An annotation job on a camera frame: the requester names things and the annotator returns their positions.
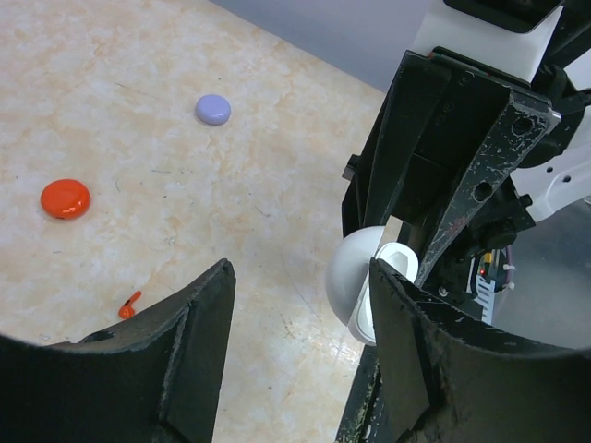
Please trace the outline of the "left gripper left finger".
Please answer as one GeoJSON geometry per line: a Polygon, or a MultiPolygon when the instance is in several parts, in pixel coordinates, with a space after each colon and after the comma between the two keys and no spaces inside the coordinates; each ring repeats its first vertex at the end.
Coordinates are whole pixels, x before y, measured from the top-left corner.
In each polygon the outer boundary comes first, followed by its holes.
{"type": "Polygon", "coordinates": [[[82,341],[1,340],[5,442],[209,442],[235,302],[220,260],[82,341]]]}

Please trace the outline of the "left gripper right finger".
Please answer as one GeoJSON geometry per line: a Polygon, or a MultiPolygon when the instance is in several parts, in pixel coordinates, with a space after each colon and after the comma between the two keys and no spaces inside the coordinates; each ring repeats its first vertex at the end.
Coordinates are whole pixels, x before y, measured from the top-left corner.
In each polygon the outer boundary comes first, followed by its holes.
{"type": "Polygon", "coordinates": [[[369,265],[383,395],[398,442],[586,442],[590,352],[496,329],[369,265]]]}

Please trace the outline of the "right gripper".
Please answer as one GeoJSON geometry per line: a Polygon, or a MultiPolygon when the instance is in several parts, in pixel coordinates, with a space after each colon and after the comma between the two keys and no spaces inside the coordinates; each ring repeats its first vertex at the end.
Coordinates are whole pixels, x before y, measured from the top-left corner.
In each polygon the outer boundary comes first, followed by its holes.
{"type": "Polygon", "coordinates": [[[362,151],[344,170],[344,234],[406,223],[422,286],[453,240],[513,240],[534,226],[511,173],[560,123],[551,98],[451,51],[405,52],[362,151]]]}

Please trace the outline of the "white earbud charging case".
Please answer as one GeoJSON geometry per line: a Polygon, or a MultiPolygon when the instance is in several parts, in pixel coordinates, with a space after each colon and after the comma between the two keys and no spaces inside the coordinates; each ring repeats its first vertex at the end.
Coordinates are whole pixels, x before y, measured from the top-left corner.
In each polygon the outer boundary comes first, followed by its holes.
{"type": "Polygon", "coordinates": [[[416,253],[397,242],[383,245],[383,233],[382,226],[373,226],[347,235],[325,272],[332,312],[357,341],[368,346],[376,344],[368,282],[370,260],[384,260],[409,281],[415,281],[418,273],[416,253]]]}

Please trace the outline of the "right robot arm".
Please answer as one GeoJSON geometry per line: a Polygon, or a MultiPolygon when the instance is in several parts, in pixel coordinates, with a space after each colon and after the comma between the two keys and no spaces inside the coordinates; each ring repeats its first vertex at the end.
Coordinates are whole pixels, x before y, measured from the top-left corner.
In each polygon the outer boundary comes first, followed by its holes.
{"type": "Polygon", "coordinates": [[[590,191],[590,5],[435,1],[361,153],[344,234],[403,224],[415,283],[513,282],[517,235],[590,191]]]}

